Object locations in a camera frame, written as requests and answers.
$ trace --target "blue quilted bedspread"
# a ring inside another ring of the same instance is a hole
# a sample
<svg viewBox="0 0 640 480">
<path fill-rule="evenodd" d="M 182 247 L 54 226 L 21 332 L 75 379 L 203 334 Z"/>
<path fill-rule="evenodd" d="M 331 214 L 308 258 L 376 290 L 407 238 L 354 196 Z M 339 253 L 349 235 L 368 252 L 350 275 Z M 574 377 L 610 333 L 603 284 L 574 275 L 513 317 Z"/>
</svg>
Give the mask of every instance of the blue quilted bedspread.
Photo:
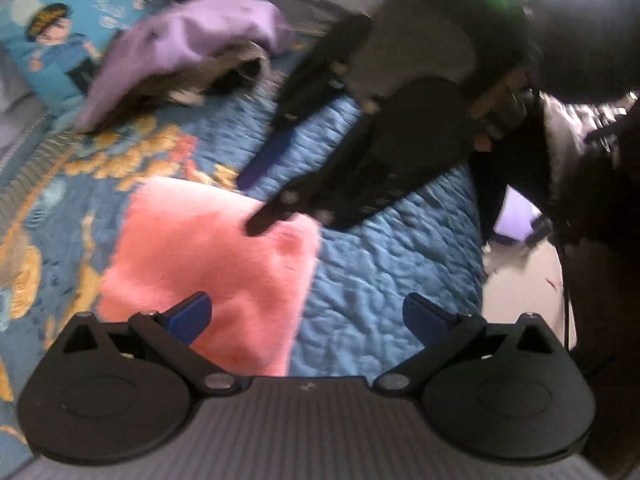
<svg viewBox="0 0 640 480">
<path fill-rule="evenodd" d="M 194 132 L 200 167 L 243 166 L 262 143 L 268 117 L 238 100 Z M 304 124 L 293 149 L 249 194 L 264 200 L 293 176 L 322 163 L 355 120 L 343 98 Z M 322 231 L 316 278 L 291 358 L 294 375 L 375 378 L 420 343 L 402 323 L 402 300 L 418 292 L 452 312 L 476 312 L 481 299 L 480 235 L 473 186 L 456 168 L 348 234 Z"/>
<path fill-rule="evenodd" d="M 68 316 L 96 303 L 134 189 L 132 177 L 180 177 L 170 161 L 187 138 L 192 144 L 196 139 L 190 160 L 200 172 L 215 174 L 219 165 L 242 168 L 260 147 L 273 111 L 273 88 L 265 88 L 197 109 L 167 108 L 87 140 L 37 197 L 18 226 L 20 275 L 13 286 L 0 286 L 0 477 L 30 455 L 21 442 L 15 401 Z M 290 152 L 250 195 L 266 199 L 292 176 L 321 164 L 357 114 L 354 103 L 341 98 L 303 124 Z M 421 346 L 401 312 L 411 292 L 451 312 L 478 310 L 480 235 L 464 167 L 352 232 L 323 230 L 322 238 L 292 375 L 372 379 L 414 354 Z"/>
</svg>

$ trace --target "black cable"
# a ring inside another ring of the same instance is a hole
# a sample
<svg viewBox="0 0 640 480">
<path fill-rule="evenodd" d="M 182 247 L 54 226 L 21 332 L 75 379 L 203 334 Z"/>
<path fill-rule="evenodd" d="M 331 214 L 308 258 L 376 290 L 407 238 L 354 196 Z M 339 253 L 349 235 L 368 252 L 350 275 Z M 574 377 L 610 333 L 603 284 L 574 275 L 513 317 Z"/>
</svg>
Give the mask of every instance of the black cable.
<svg viewBox="0 0 640 480">
<path fill-rule="evenodd" d="M 558 259 L 560 260 L 560 269 L 562 272 L 562 300 L 564 301 L 564 348 L 569 350 L 569 328 L 570 328 L 570 299 L 569 287 L 566 284 L 566 253 L 564 252 L 564 244 L 558 243 Z"/>
</svg>

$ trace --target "blue cushion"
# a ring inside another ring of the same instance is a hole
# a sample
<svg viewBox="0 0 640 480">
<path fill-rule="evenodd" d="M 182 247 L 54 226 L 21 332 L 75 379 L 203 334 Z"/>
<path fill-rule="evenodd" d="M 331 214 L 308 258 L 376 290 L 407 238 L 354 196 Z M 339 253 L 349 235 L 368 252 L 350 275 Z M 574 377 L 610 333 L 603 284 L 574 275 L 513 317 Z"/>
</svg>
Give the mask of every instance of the blue cushion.
<svg viewBox="0 0 640 480">
<path fill-rule="evenodd" d="M 0 42 L 60 116 L 82 102 L 113 34 L 152 8 L 154 0 L 12 0 L 0 7 Z"/>
</svg>

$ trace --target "police hat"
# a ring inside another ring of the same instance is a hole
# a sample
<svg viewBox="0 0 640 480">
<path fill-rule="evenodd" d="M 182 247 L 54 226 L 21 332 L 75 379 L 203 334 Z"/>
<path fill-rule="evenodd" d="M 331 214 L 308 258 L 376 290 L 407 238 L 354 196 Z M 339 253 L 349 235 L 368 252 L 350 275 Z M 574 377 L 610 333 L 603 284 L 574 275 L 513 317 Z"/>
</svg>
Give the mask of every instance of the police hat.
<svg viewBox="0 0 640 480">
<path fill-rule="evenodd" d="M 65 4 L 50 4 L 41 8 L 32 17 L 27 25 L 25 36 L 27 41 L 36 41 L 36 38 L 56 20 L 66 18 L 71 10 Z"/>
</svg>

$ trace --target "ribbed gray surface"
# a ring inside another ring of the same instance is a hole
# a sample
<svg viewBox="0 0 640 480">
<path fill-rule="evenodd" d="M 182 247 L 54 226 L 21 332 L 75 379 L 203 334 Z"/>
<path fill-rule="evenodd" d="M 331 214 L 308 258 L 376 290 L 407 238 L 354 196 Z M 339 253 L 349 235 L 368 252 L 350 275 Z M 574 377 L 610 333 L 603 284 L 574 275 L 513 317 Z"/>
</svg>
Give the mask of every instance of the ribbed gray surface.
<svg viewBox="0 0 640 480">
<path fill-rule="evenodd" d="M 360 379 L 258 378 L 210 399 L 176 439 L 140 460 L 83 468 L 40 458 L 17 480 L 604 480 L 581 458 L 495 466 L 456 451 L 407 400 Z"/>
<path fill-rule="evenodd" d="M 30 155 L 15 178 L 0 190 L 0 237 L 4 237 L 14 223 L 15 216 L 31 192 L 76 140 L 78 136 L 71 131 L 51 132 Z"/>
</svg>

